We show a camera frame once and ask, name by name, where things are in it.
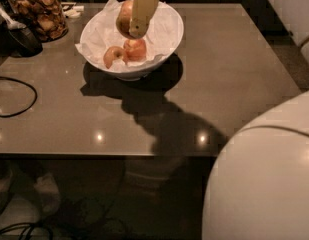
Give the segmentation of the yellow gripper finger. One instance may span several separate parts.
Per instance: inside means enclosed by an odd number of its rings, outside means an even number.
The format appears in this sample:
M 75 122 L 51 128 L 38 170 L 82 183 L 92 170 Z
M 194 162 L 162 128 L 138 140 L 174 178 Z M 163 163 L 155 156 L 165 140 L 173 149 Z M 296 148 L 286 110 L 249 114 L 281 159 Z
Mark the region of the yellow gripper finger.
M 159 0 L 133 0 L 129 34 L 134 39 L 140 39 L 146 35 L 158 4 Z

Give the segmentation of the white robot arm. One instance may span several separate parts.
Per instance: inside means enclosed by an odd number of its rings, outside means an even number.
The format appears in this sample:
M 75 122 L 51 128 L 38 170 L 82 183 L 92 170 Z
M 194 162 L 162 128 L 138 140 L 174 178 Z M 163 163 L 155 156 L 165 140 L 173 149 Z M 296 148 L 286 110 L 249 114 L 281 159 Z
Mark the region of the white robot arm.
M 274 52 L 267 0 L 169 0 L 178 52 L 123 102 L 152 137 L 126 161 L 139 240 L 309 238 L 309 134 L 280 110 L 301 86 Z

